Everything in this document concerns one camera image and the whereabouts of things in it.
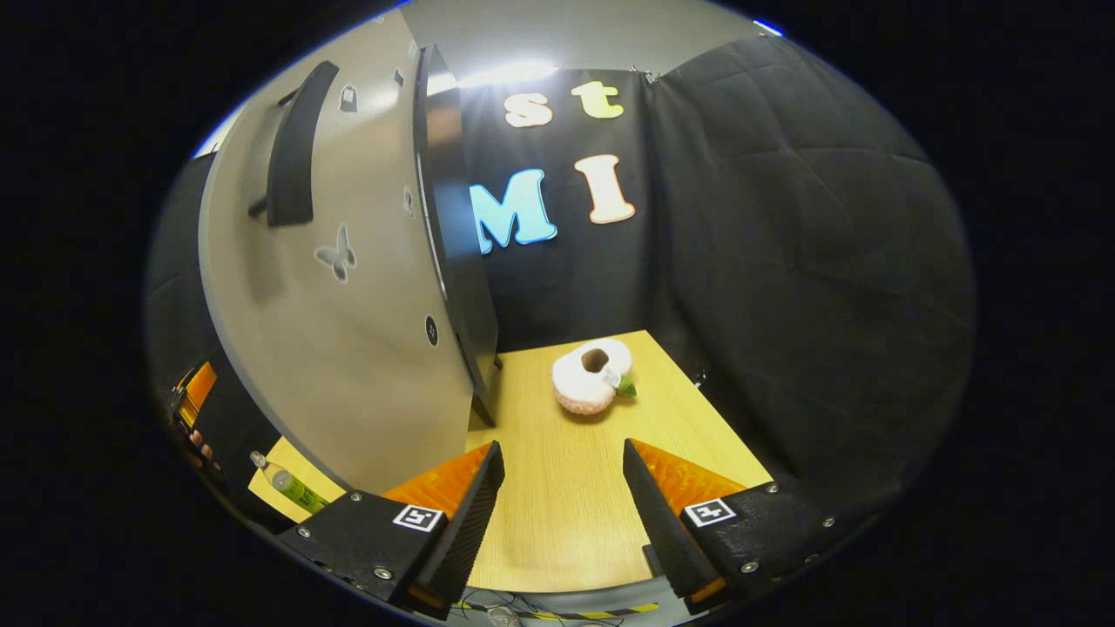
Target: blue letter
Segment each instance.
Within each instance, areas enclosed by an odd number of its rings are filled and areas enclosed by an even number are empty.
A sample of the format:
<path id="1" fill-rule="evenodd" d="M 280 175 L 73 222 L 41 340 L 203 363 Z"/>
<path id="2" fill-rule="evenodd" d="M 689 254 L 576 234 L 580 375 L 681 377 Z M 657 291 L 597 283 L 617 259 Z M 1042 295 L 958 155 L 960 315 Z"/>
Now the blue letter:
<path id="1" fill-rule="evenodd" d="M 541 242 L 558 234 L 558 228 L 550 223 L 546 208 L 542 204 L 543 176 L 545 175 L 536 167 L 516 172 L 507 181 L 503 203 L 492 197 L 484 185 L 468 187 L 473 199 L 473 218 L 476 219 L 476 237 L 481 240 L 481 254 L 492 252 L 492 242 L 484 237 L 484 229 L 487 229 L 501 248 L 507 248 L 515 216 L 518 216 L 515 241 L 521 244 Z"/>

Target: bottle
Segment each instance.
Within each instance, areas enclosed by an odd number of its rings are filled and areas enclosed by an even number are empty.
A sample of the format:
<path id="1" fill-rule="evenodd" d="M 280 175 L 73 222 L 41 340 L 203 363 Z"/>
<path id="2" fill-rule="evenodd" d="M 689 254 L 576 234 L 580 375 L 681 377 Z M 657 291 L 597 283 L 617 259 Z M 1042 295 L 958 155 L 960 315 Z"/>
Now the bottle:
<path id="1" fill-rule="evenodd" d="M 324 500 L 313 490 L 310 490 L 297 476 L 292 475 L 289 470 L 279 464 L 272 464 L 259 451 L 252 451 L 251 457 L 255 467 L 263 471 L 263 476 L 266 478 L 268 483 L 283 496 L 293 501 L 298 507 L 311 514 L 316 514 L 329 504 L 329 501 Z"/>

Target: stuffed donut toy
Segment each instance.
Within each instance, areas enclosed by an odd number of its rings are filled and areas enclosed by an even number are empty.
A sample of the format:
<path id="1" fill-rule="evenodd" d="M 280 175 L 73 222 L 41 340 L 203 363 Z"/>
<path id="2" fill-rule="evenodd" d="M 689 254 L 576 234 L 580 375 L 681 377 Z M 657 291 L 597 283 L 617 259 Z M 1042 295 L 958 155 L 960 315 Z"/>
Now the stuffed donut toy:
<path id="1" fill-rule="evenodd" d="M 630 373 L 631 351 L 622 341 L 595 339 L 554 361 L 554 396 L 574 414 L 595 414 L 611 405 L 617 392 L 634 396 Z"/>

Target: yellow-black tape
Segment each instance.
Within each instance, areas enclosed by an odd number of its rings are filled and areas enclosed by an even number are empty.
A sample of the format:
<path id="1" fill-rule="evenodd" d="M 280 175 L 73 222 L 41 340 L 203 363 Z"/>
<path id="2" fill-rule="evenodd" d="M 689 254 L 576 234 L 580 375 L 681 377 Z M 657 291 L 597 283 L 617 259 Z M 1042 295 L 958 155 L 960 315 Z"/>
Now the yellow-black tape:
<path id="1" fill-rule="evenodd" d="M 476 611 L 487 611 L 493 607 L 506 607 L 506 606 L 483 606 L 468 602 L 453 604 L 453 607 L 473 609 Z M 550 612 L 550 611 L 517 611 L 515 616 L 520 618 L 533 618 L 535 620 L 598 620 L 601 618 L 620 618 L 623 616 L 630 616 L 632 614 L 642 614 L 647 611 L 655 611 L 658 609 L 658 604 L 647 604 L 636 607 L 626 607 L 623 609 L 610 609 L 608 611 L 586 611 L 584 614 L 572 614 L 572 612 Z"/>

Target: butterfly sticker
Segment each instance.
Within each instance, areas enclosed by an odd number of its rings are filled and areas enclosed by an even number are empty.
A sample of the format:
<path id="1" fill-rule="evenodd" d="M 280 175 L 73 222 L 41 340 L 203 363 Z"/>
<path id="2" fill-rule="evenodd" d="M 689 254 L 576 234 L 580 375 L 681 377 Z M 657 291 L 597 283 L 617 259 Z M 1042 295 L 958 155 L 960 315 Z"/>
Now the butterfly sticker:
<path id="1" fill-rule="evenodd" d="M 356 268 L 356 251 L 348 243 L 348 226 L 341 223 L 337 229 L 337 248 L 318 247 L 313 258 L 333 269 L 333 276 L 341 284 L 348 282 L 348 269 Z"/>

